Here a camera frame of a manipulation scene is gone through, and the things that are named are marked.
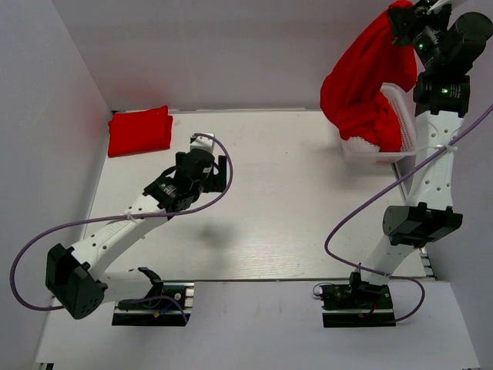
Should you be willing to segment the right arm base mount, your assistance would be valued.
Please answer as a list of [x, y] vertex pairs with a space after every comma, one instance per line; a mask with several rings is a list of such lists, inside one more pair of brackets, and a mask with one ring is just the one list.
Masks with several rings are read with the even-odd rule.
[[321, 300], [325, 328], [383, 328], [396, 325], [389, 287], [364, 282], [357, 271], [350, 274], [346, 284], [315, 285], [313, 294]]

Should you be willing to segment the folded red t shirt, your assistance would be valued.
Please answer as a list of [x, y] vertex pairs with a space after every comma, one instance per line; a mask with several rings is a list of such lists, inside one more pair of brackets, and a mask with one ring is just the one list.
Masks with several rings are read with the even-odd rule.
[[118, 157], [168, 150], [173, 117], [168, 106], [132, 113], [115, 113], [108, 122], [107, 156]]

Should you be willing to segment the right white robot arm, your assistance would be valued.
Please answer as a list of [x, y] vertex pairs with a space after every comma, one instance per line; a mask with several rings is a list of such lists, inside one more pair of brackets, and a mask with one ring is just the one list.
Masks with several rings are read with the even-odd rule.
[[350, 274], [349, 301], [366, 307], [404, 259], [457, 230], [451, 175], [459, 131], [468, 113], [468, 73], [492, 36], [490, 18], [466, 12], [450, 20], [458, 1], [419, 1], [389, 12], [393, 43], [414, 48], [424, 70], [413, 89], [417, 145], [415, 172], [403, 206], [389, 206], [383, 237], [372, 255]]

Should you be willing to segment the red t shirt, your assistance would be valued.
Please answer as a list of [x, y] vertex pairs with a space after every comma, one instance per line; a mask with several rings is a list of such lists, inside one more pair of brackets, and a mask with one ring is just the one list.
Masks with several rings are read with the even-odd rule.
[[396, 46], [388, 18], [390, 10], [408, 10], [409, 1], [391, 3], [353, 41], [320, 88], [320, 108], [340, 127], [339, 119], [360, 104], [372, 103], [385, 83], [410, 91], [418, 75], [414, 50]]
[[168, 150], [173, 117], [168, 106], [132, 113], [115, 113], [108, 122], [107, 156], [118, 157]]

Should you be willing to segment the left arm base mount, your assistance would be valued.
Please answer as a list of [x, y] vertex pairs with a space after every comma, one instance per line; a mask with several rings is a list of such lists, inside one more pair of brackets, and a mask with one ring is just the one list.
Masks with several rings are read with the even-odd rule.
[[149, 296], [154, 299], [139, 303], [118, 302], [113, 311], [112, 326], [186, 326], [193, 309], [193, 282], [165, 282], [160, 291]]

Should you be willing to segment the white plastic basket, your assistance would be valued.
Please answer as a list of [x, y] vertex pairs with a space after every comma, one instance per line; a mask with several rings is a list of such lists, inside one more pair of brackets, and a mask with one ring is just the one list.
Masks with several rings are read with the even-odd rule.
[[417, 149], [404, 91], [396, 85], [384, 84], [376, 99], [343, 109], [337, 115], [337, 128], [349, 162], [396, 163]]

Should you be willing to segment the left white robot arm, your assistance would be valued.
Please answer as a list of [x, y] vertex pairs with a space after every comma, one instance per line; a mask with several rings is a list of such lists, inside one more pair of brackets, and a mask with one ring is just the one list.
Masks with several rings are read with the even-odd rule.
[[147, 267], [117, 273], [107, 269], [150, 231], [177, 215], [191, 214], [201, 194], [228, 191], [228, 159], [203, 149], [177, 153], [175, 166], [145, 187], [121, 220], [70, 247], [57, 244], [49, 250], [46, 287], [75, 320], [107, 302], [157, 306], [166, 298], [157, 273]]

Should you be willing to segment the red t shirts pile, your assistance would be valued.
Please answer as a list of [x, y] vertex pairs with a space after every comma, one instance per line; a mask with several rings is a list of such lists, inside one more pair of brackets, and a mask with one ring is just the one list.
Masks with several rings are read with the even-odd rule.
[[344, 107], [337, 114], [336, 126], [343, 140], [358, 137], [377, 146], [380, 152], [401, 150], [401, 124], [382, 92]]

